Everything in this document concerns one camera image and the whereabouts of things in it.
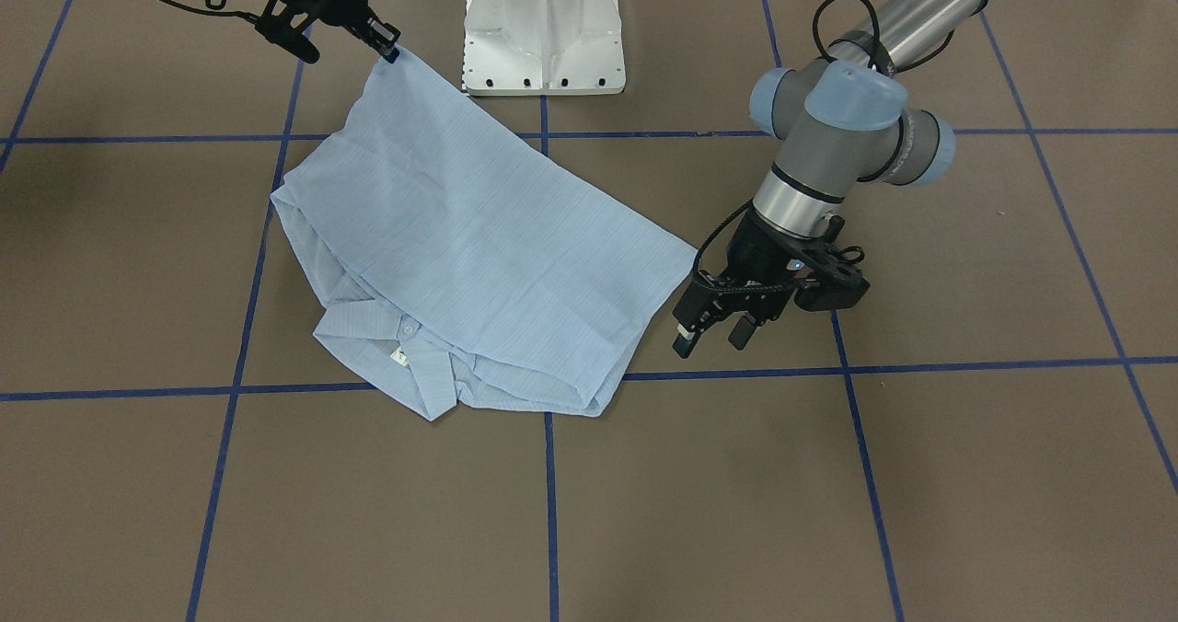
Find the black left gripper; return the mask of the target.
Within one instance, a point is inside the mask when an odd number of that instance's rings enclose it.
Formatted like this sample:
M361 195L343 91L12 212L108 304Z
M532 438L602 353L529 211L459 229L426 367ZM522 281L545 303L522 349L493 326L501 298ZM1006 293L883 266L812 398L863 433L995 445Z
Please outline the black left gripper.
M733 221L737 227L724 249L724 267L712 274L702 266L704 253ZM805 278L799 274L805 269L790 249L783 249L757 226L750 209L733 211L696 250L688 286L673 307L677 323L674 353L681 359L689 358L708 329L732 315L741 316L733 324L728 342L743 351L760 326L781 316L795 295L795 280Z

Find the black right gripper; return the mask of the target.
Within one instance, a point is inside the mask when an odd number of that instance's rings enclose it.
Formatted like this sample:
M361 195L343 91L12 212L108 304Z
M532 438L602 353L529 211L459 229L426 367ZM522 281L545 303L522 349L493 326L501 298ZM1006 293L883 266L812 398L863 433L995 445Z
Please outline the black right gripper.
M399 57L401 29L380 21L370 8L369 0L318 0L318 4L320 11L317 21L348 29L384 60L396 60Z

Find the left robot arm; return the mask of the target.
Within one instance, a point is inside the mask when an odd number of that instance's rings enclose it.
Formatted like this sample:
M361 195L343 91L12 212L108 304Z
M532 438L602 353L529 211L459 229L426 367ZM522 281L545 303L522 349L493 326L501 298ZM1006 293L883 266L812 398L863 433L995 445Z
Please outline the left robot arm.
M789 303L807 312L853 307L871 290L862 249L838 249L840 210L861 183L918 187L954 160L954 131L907 105L899 77L942 52L959 24L997 0L889 0L865 6L865 22L823 40L810 22L816 59L757 78L749 114L781 143L756 194L733 212L736 226L719 274L694 262L673 315L682 358L701 336L737 317L732 346L744 349Z

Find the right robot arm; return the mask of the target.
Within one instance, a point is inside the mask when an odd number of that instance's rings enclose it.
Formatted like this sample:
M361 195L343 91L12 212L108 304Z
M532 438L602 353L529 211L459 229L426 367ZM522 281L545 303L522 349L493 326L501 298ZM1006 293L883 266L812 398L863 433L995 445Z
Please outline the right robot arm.
M269 0L262 13L227 9L226 0L205 0L201 8L174 0L155 0L199 16L238 18L251 24L269 44L302 62L318 62L320 52L306 37L311 24L345 29L386 62L398 60L401 31L386 24L369 0Z

